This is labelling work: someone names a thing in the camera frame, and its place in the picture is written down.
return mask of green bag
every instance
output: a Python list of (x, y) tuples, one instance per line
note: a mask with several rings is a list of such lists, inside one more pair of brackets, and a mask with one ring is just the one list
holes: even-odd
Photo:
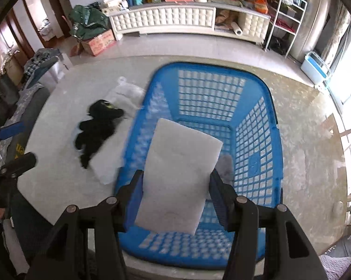
[(69, 19), (73, 23), (69, 33), (79, 40), (92, 39), (110, 29), (108, 17), (93, 7), (76, 5)]

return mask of cardboard box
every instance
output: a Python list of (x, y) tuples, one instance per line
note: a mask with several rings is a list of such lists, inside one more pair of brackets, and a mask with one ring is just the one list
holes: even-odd
[(113, 32), (109, 29), (102, 34), (90, 40), (82, 41), (81, 43), (87, 53), (96, 57), (98, 54), (114, 45), (115, 42), (116, 40), (114, 40)]

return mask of blue plastic basket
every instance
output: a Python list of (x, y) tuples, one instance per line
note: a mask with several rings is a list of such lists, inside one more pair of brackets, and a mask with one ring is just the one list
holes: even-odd
[[(234, 189), (254, 203), (280, 202), (283, 159), (270, 91), (257, 76), (241, 70), (177, 62), (153, 76), (129, 137), (125, 165), (116, 190), (128, 184), (145, 160), (159, 118), (202, 131), (223, 142), (221, 153), (235, 159)], [(265, 230), (259, 231), (258, 257), (265, 253)], [(233, 233), (218, 223), (206, 201), (194, 236), (153, 233), (133, 226), (120, 234), (123, 250), (159, 264), (197, 269), (224, 269)]]

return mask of white metal shelf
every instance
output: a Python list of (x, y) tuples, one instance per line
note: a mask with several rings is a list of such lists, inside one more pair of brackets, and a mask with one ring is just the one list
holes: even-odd
[[(295, 3), (293, 3), (291, 6), (295, 6), (296, 8), (298, 8), (298, 9), (300, 9), (300, 10), (302, 11), (301, 19), (300, 19), (300, 20), (297, 20), (297, 19), (295, 19), (295, 18), (293, 18), (293, 17), (291, 17), (291, 16), (285, 14), (284, 12), (280, 11), (280, 6), (281, 6), (281, 4), (282, 4), (282, 0), (279, 0), (277, 9), (275, 9), (275, 8), (272, 7), (272, 6), (269, 6), (269, 7), (271, 7), (272, 9), (274, 9), (276, 12), (275, 12), (275, 18), (274, 18), (274, 20), (272, 21), (272, 20), (270, 19), (270, 23), (272, 24), (272, 27), (271, 27), (270, 34), (269, 34), (269, 37), (268, 37), (267, 42), (266, 42), (265, 51), (268, 49), (268, 46), (269, 46), (271, 37), (272, 37), (272, 35), (273, 35), (274, 28), (278, 28), (278, 29), (281, 29), (281, 30), (283, 30), (283, 31), (285, 31), (285, 32), (288, 32), (288, 33), (290, 33), (291, 35), (294, 36), (293, 39), (292, 39), (292, 41), (291, 41), (290, 46), (288, 47), (288, 50), (287, 50), (287, 52), (286, 52), (286, 55), (284, 56), (285, 58), (287, 58), (287, 56), (288, 56), (288, 54), (289, 54), (289, 52), (290, 52), (290, 50), (291, 50), (291, 48), (292, 48), (292, 46), (293, 46), (293, 44), (294, 44), (294, 41), (295, 41), (295, 39), (296, 39), (296, 36), (297, 36), (297, 34), (298, 34), (298, 32), (299, 32), (299, 29), (300, 29), (300, 26), (301, 26), (301, 23), (302, 23), (302, 20), (303, 20), (303, 18), (304, 18), (304, 14), (305, 14), (305, 11), (306, 11), (307, 5), (308, 5), (308, 2), (305, 1), (305, 0), (299, 0), (299, 1), (300, 1), (300, 5), (301, 5), (301, 6), (304, 4), (304, 8), (302, 8), (302, 7), (299, 6), (299, 5), (296, 5)], [(277, 25), (278, 15), (285, 16), (286, 18), (289, 18), (289, 19), (291, 19), (292, 21), (298, 23), (298, 27), (296, 28), (296, 31), (295, 31), (295, 32), (292, 32), (292, 31), (289, 31), (289, 30), (286, 29), (286, 28), (283, 28), (283, 27), (281, 27), (281, 26), (278, 26), (278, 25)]]

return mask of screw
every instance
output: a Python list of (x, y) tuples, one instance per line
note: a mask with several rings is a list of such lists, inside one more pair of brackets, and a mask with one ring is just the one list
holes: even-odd
[(237, 196), (236, 201), (238, 201), (238, 203), (246, 203), (247, 198), (245, 198), (245, 196)]
[(66, 211), (68, 213), (74, 213), (75, 211), (77, 210), (77, 207), (75, 205), (69, 205), (67, 208), (66, 208)]
[(107, 198), (106, 202), (108, 204), (115, 204), (115, 203), (117, 203), (117, 198), (116, 197), (109, 197), (109, 198)]
[(287, 210), (287, 206), (285, 206), (284, 204), (278, 204), (277, 209), (281, 212), (285, 212)]

